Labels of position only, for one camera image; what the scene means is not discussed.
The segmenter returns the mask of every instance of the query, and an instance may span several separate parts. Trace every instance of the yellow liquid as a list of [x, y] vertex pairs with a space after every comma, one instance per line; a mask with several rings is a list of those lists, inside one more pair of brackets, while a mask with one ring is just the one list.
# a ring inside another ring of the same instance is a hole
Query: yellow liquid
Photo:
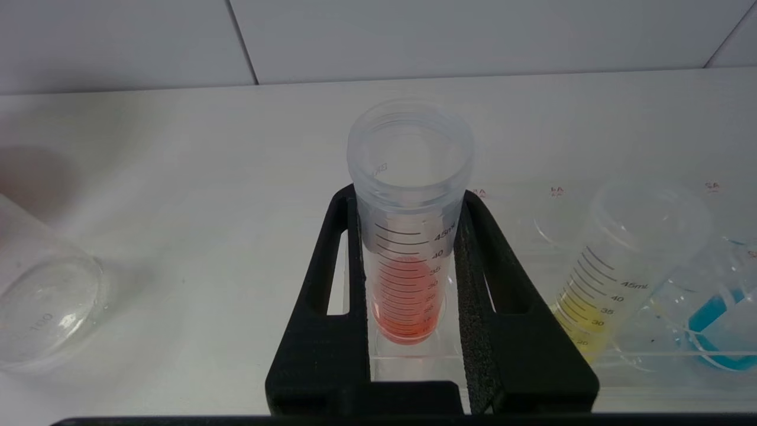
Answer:
[[608, 315], [602, 313], [596, 304], [581, 299], [576, 293], [578, 291], [580, 289], [575, 286], [566, 287], [551, 308], [562, 329], [591, 363], [609, 342]]

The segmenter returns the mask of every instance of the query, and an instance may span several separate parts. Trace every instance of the white tile wall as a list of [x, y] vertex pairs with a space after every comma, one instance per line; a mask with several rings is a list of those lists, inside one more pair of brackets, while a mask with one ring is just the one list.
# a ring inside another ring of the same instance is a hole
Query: white tile wall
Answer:
[[754, 2], [0, 0], [0, 94], [757, 65]]
[[757, 4], [712, 59], [710, 67], [757, 66]]
[[754, 0], [232, 0], [261, 83], [703, 67]]
[[252, 83], [223, 0], [0, 0], [0, 93]]

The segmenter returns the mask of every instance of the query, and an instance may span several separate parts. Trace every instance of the tile grout line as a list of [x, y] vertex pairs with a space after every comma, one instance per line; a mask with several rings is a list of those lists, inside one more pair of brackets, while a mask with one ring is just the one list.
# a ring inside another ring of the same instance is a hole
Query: tile grout line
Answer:
[[728, 33], [728, 35], [725, 37], [722, 43], [718, 46], [718, 48], [715, 50], [715, 52], [710, 56], [710, 58], [705, 62], [704, 66], [702, 68], [708, 68], [712, 65], [712, 62], [717, 59], [718, 54], [723, 50], [723, 48], [728, 44], [728, 42], [734, 37], [734, 34], [736, 34], [736, 31], [741, 27], [741, 24], [744, 23], [744, 21], [750, 16], [753, 10], [755, 10], [755, 6], [757, 6], [757, 0], [752, 3], [751, 6], [749, 6], [749, 9], [746, 9], [746, 12], [744, 13], [744, 16], [739, 19], [739, 22], [736, 23], [736, 26]]
[[236, 32], [237, 39], [239, 40], [239, 45], [241, 46], [241, 50], [243, 54], [245, 55], [245, 60], [247, 61], [247, 65], [250, 68], [250, 74], [252, 74], [253, 84], [255, 86], [259, 86], [260, 82], [258, 82], [257, 73], [255, 72], [255, 68], [252, 66], [252, 60], [250, 59], [250, 52], [247, 50], [247, 44], [245, 43], [245, 38], [241, 34], [239, 21], [237, 21], [236, 14], [234, 13], [234, 7], [232, 6], [231, 0], [226, 0], [226, 8], [229, 10], [229, 17], [231, 17], [232, 19], [232, 25], [234, 26], [234, 31]]

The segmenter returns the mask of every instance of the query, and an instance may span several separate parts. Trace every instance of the clear plastic cup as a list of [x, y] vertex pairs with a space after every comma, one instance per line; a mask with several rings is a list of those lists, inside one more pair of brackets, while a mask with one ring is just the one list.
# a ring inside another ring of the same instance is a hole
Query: clear plastic cup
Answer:
[[381, 103], [350, 130], [371, 310], [395, 343], [436, 328], [472, 162], [468, 125], [429, 102]]
[[705, 245], [710, 230], [702, 201], [673, 183], [617, 180], [600, 189], [553, 304], [587, 359]]
[[62, 352], [94, 324], [106, 287], [91, 256], [0, 196], [0, 368]]
[[717, 238], [650, 299], [684, 349], [708, 365], [757, 369], [757, 241]]

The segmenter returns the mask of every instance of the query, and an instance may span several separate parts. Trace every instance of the red liquid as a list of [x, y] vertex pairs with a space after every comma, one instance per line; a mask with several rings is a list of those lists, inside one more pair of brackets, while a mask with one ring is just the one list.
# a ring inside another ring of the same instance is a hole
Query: red liquid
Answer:
[[425, 340], [439, 321], [444, 283], [416, 257], [379, 258], [373, 278], [373, 314], [389, 340], [412, 345]]

